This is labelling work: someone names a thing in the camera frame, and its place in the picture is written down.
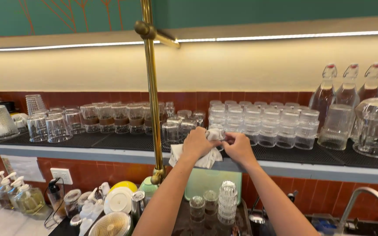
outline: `paper sign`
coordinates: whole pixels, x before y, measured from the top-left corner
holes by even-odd
[[[17,172],[17,178],[24,176],[26,181],[46,182],[39,169],[37,158],[35,157],[16,157],[0,155],[8,174]]]

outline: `electrical outlet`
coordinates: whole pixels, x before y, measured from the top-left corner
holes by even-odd
[[[69,173],[69,169],[62,169],[62,168],[51,168],[50,172],[52,173],[52,177],[55,178],[62,178],[58,180],[57,184],[62,184],[62,180],[64,184],[72,184],[71,174]]]

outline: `green wall panel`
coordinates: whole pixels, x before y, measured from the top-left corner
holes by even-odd
[[[160,29],[378,16],[373,0],[152,0]],[[0,0],[0,36],[131,30],[139,0]]]

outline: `hand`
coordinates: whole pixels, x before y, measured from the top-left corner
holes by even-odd
[[[242,166],[257,163],[249,138],[244,134],[226,132],[226,138],[222,145],[226,153]]]
[[[190,156],[190,158],[197,161],[202,156],[205,156],[212,148],[221,144],[220,141],[208,141],[205,137],[207,130],[203,127],[196,127],[190,131],[185,141],[183,142],[183,154]]]

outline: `cream wall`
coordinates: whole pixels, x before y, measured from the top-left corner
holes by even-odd
[[[158,90],[314,91],[325,65],[358,85],[378,61],[378,36],[155,45]],[[147,91],[143,45],[0,52],[0,91]]]

